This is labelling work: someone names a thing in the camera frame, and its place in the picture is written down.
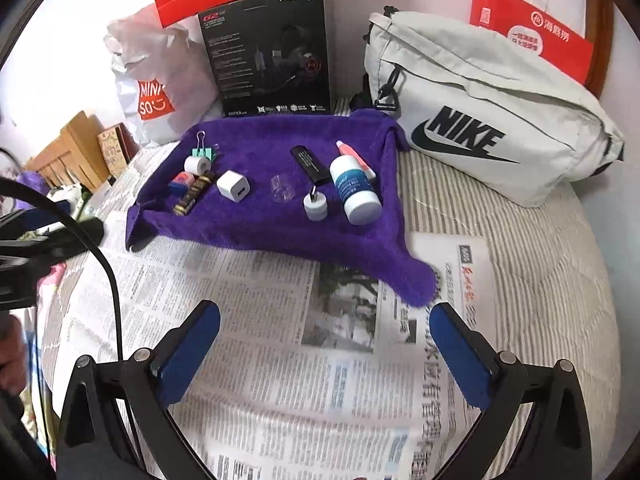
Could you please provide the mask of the left hand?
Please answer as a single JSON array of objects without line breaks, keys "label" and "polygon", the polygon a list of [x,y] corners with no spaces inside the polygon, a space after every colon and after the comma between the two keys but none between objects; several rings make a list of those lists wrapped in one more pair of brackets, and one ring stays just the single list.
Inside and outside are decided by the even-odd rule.
[{"label": "left hand", "polygon": [[18,396],[27,384],[27,350],[22,324],[9,315],[9,328],[0,346],[0,387],[10,396]]}]

